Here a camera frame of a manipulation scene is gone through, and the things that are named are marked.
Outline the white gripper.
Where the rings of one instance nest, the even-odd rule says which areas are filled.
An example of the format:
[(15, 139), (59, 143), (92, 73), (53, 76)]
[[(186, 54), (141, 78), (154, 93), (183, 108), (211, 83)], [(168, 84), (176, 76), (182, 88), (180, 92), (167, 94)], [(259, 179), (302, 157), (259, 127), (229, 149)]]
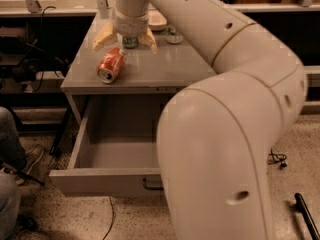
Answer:
[(158, 52), (154, 35), (148, 28), (149, 14), (145, 8), (138, 16), (129, 16), (120, 12), (117, 8), (112, 11), (111, 22), (105, 23), (95, 35), (92, 42), (92, 50), (98, 51), (103, 46), (108, 46), (117, 41), (117, 33), (124, 37), (138, 37), (138, 41), (148, 46), (153, 54)]

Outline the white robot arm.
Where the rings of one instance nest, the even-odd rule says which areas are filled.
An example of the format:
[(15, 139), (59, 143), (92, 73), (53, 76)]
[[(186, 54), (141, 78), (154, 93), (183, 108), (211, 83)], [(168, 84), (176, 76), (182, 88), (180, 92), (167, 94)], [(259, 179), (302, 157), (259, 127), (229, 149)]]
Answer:
[(268, 153), (307, 94), (299, 57), (219, 0), (116, 0), (115, 31), (137, 37), (155, 6), (215, 76), (177, 93), (157, 129), (157, 155), (178, 240), (275, 240)]

